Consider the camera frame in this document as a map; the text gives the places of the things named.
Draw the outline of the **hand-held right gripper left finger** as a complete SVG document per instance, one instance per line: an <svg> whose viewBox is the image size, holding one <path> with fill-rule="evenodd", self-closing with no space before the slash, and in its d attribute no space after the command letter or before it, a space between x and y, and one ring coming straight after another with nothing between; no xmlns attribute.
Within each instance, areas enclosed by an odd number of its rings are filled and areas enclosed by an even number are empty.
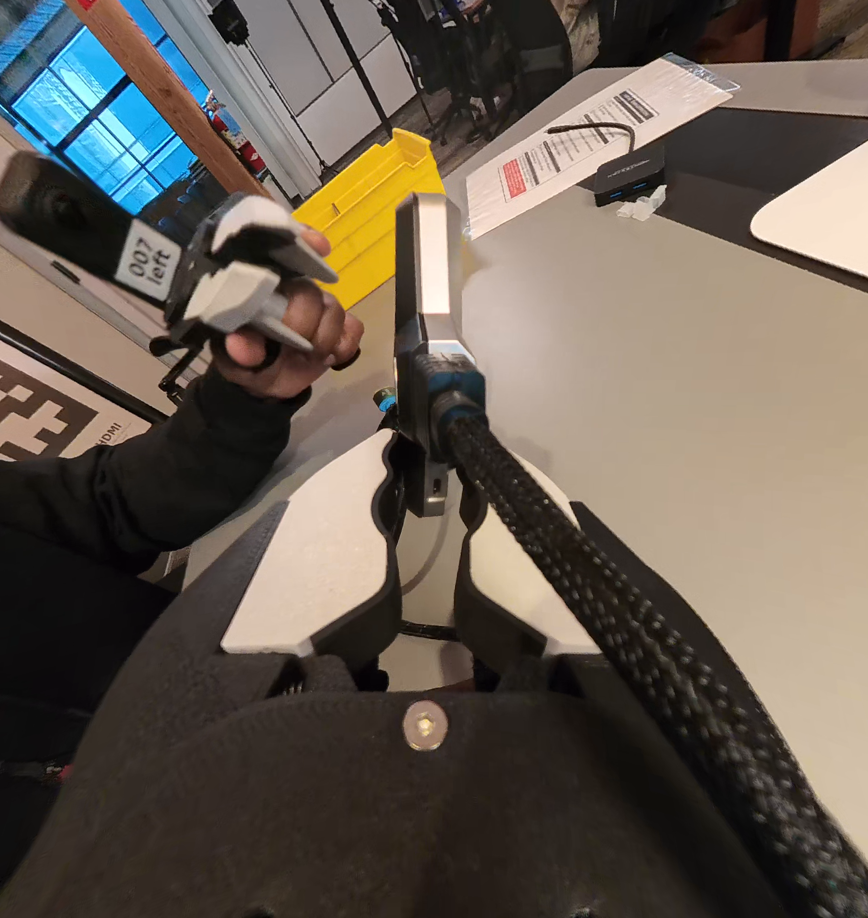
<svg viewBox="0 0 868 918"><path fill-rule="evenodd" d="M380 430L288 499L222 639L229 655L336 656L362 670L402 618L390 453Z"/></svg>

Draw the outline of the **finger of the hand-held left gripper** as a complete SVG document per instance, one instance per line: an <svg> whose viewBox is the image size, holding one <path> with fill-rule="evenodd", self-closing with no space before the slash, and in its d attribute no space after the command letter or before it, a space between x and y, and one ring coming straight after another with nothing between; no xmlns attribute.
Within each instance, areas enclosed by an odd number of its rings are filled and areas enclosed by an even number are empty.
<svg viewBox="0 0 868 918"><path fill-rule="evenodd" d="M185 320L224 334L251 328L264 338L312 352L312 343L287 326L288 300L268 269L220 269L201 278L185 307Z"/></svg>
<svg viewBox="0 0 868 918"><path fill-rule="evenodd" d="M304 238L304 227L273 199L242 197L215 213L212 258L240 261L276 272L336 284L336 271Z"/></svg>

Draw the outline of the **silver usb adapter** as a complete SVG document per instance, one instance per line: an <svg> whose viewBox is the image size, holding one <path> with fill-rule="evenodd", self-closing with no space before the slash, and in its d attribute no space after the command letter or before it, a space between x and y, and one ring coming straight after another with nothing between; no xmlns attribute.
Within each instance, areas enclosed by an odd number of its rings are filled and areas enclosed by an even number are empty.
<svg viewBox="0 0 868 918"><path fill-rule="evenodd" d="M443 195L395 212L395 428L406 509L444 514L454 454L448 423L486 412L486 379L462 340L462 215Z"/></svg>

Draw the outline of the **person's left forearm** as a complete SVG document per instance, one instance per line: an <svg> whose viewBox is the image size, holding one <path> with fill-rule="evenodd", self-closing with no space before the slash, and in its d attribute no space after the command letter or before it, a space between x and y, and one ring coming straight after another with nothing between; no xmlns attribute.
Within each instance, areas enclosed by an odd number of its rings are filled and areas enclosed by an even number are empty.
<svg viewBox="0 0 868 918"><path fill-rule="evenodd" d="M207 534L268 476L311 395L279 366L243 377L209 370L172 417L117 445L0 460L0 557L57 548L134 575Z"/></svg>

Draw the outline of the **black usb hub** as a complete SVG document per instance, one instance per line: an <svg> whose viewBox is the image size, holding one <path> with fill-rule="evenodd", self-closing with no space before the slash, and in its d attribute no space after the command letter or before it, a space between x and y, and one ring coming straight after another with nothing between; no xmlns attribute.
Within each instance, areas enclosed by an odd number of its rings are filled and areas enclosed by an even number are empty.
<svg viewBox="0 0 868 918"><path fill-rule="evenodd" d="M639 192L652 192L665 185L665 148L657 143L636 149L636 134L631 125L620 122L594 122L557 125L545 130L547 135L592 131L602 139L604 132L619 131L628 135L629 150L609 160L597 171L576 184L594 194L596 205L603 207L616 201L635 200Z"/></svg>

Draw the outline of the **person's left hand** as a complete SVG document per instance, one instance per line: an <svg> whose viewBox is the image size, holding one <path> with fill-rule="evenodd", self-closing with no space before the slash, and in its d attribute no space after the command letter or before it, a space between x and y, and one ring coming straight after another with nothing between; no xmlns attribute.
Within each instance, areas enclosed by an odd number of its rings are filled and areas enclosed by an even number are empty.
<svg viewBox="0 0 868 918"><path fill-rule="evenodd" d="M325 372L354 363L364 334L359 317L312 281L283 284L282 295L287 299L283 324L308 340L311 352L283 346L268 362L274 342L252 326L228 334L222 347L212 349L211 366L227 381L259 398L301 396Z"/></svg>

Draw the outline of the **red fire extinguisher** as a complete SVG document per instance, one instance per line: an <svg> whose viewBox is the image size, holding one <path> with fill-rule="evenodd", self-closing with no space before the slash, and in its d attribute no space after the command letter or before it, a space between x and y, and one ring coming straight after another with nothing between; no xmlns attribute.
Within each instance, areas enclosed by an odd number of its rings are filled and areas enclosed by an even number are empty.
<svg viewBox="0 0 868 918"><path fill-rule="evenodd" d="M212 130L224 144L231 148L246 169L252 175L259 177L266 170L266 164L227 106L210 91L204 110Z"/></svg>

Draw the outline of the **yellow plastic bin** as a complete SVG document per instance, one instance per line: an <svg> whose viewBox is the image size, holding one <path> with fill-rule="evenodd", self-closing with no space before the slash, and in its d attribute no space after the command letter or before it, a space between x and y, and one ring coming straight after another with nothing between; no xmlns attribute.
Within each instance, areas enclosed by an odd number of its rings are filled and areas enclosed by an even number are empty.
<svg viewBox="0 0 868 918"><path fill-rule="evenodd" d="M293 212L323 234L336 283L322 288L350 309L394 275L395 212L413 193L443 194L430 141L395 129Z"/></svg>

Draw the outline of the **window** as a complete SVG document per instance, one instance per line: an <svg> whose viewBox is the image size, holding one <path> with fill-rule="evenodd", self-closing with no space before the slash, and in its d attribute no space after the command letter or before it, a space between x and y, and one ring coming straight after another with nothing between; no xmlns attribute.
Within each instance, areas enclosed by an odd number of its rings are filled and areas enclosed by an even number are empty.
<svg viewBox="0 0 868 918"><path fill-rule="evenodd" d="M225 195L65 2L0 1L0 117L134 215Z"/></svg>

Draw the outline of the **black tripod pole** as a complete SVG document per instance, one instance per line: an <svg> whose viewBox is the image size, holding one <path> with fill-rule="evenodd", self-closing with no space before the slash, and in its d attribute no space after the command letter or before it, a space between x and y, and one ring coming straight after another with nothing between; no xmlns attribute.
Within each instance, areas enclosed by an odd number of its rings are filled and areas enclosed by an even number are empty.
<svg viewBox="0 0 868 918"><path fill-rule="evenodd" d="M389 139L392 140L394 136L394 128L391 123L391 120L387 116L384 110L384 107L382 105L382 102L380 98L377 96L377 93L375 89L373 88L371 80L369 76L367 75L367 73L365 72L363 65L361 64L360 57L355 51L354 46L352 45L349 39L347 31L344 28L344 25L341 23L336 13L333 2L332 1L320 1L320 4L325 12L325 16L327 17L332 29L334 29L336 37L339 43L341 44L343 51L346 53L348 57L348 61L351 64L351 68L353 69L354 73L357 75L360 85L362 86L366 96L368 97L375 114L378 116L378 119L380 121L382 128L385 130Z"/></svg>

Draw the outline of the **black white marker board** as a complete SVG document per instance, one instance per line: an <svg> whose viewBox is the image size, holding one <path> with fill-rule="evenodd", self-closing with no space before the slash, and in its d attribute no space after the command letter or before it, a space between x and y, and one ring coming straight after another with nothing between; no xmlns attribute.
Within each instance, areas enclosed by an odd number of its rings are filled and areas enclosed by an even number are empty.
<svg viewBox="0 0 868 918"><path fill-rule="evenodd" d="M0 460L72 458L167 415L0 320Z"/></svg>

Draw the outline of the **black office chair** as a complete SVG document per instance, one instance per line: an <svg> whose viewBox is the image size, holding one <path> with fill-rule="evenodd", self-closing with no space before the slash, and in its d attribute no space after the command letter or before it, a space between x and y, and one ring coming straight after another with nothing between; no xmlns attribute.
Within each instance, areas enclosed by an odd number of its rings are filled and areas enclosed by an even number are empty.
<svg viewBox="0 0 868 918"><path fill-rule="evenodd" d="M428 119L446 145L456 122L466 142L490 141L567 83L564 24L548 1L375 2Z"/></svg>

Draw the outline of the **small clear plastic piece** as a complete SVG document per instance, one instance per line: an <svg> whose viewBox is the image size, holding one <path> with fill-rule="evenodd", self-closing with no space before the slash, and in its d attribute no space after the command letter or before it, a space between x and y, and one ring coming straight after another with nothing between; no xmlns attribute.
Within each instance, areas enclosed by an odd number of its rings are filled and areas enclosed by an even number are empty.
<svg viewBox="0 0 868 918"><path fill-rule="evenodd" d="M647 221L663 205L666 193L667 185L658 186L648 196L641 196L634 201L623 203L618 209L617 216L639 222Z"/></svg>

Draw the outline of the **white stand base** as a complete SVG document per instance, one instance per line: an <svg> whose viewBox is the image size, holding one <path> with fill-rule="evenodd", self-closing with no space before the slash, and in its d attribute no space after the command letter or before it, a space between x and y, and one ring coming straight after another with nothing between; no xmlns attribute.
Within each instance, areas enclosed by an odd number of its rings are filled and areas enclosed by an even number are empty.
<svg viewBox="0 0 868 918"><path fill-rule="evenodd" d="M751 219L764 243L868 280L868 141Z"/></svg>

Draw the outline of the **wooden post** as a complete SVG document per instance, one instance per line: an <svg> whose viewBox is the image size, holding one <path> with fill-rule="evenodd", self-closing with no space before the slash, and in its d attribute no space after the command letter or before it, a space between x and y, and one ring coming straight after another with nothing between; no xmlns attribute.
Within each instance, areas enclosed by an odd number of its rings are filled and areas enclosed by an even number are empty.
<svg viewBox="0 0 868 918"><path fill-rule="evenodd" d="M224 190L270 196L213 131L205 112L120 2L68 1L66 5Z"/></svg>

